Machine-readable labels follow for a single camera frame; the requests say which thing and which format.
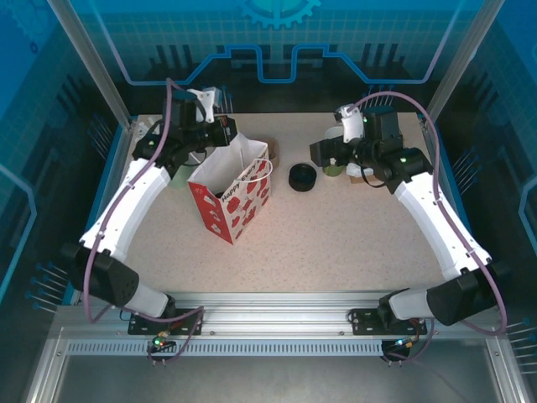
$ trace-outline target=black bracket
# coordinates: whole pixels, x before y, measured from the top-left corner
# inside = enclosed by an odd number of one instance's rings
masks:
[[[393,323],[389,330],[383,325],[376,308],[352,309],[347,314],[354,336],[414,336],[416,328],[410,321]],[[427,334],[425,322],[420,324],[420,336]]]
[[[185,313],[190,312],[191,309],[175,309],[175,315],[178,317],[184,315]],[[190,315],[186,319],[181,321],[181,325],[173,328],[170,331],[171,336],[188,336],[190,330],[196,323],[196,314]],[[159,332],[162,332],[169,328],[171,323],[156,323],[143,319],[142,317],[137,317],[136,315],[131,315],[130,321],[128,323],[128,334],[133,336],[156,336]],[[198,326],[194,331],[194,336],[199,336],[201,334],[201,328],[203,325],[203,317],[200,319]]]

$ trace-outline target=beige tabletop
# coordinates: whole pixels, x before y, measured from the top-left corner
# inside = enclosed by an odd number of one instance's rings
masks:
[[[272,196],[231,245],[205,228],[188,187],[168,186],[128,250],[126,264],[148,285],[165,291],[300,292],[397,290],[442,282],[425,237],[387,189],[352,185],[345,172],[332,178],[321,170],[311,191],[289,187],[290,167],[309,162],[310,143],[334,126],[331,113],[233,117],[250,139],[270,136],[279,142]],[[148,118],[138,122],[147,127]],[[426,152],[415,113],[400,113],[399,126],[407,147]]]

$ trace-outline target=bag handle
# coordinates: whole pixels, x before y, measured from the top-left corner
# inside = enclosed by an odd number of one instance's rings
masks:
[[[266,162],[268,162],[270,164],[270,170],[268,171],[268,174],[265,175],[265,176],[262,176],[261,178],[254,179],[253,181],[240,181],[239,179],[236,179],[235,182],[252,183],[252,182],[262,181],[263,179],[268,178],[270,176],[270,174],[272,174],[272,171],[274,169],[274,165],[272,165],[272,161],[267,160],[266,158],[254,158],[253,161],[266,161]]]

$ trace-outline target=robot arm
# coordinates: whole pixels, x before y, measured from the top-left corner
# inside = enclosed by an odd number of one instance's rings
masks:
[[[83,290],[86,262],[100,235],[102,220],[117,204],[96,250],[90,295],[151,317],[172,317],[175,314],[173,298],[143,284],[138,274],[123,262],[143,217],[180,166],[189,159],[189,153],[229,145],[237,135],[233,119],[214,116],[212,109],[219,99],[219,91],[214,87],[202,92],[188,90],[174,93],[164,147],[133,186],[132,178],[152,159],[160,137],[148,133],[137,142],[126,177],[105,211],[81,237],[78,245],[66,244],[62,247],[61,254],[70,267],[70,280],[77,290]],[[126,186],[130,189],[115,203]]]
[[[374,176],[407,208],[425,235],[441,267],[446,282],[428,290],[402,290],[379,301],[378,314],[389,329],[397,321],[413,317],[434,317],[451,325],[496,304],[489,284],[464,245],[436,205],[432,192],[433,168],[421,150],[406,149],[399,132],[397,113],[381,107],[361,114],[336,111],[343,124],[340,138],[325,139],[310,146],[311,159],[318,166],[355,163],[372,168]],[[490,255],[471,236],[440,193],[447,214],[471,245],[496,281],[509,270],[493,263]]]

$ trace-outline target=black lid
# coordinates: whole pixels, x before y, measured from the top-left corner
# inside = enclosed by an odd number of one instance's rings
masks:
[[[289,171],[289,185],[296,191],[310,191],[316,179],[315,168],[308,164],[293,165]]]

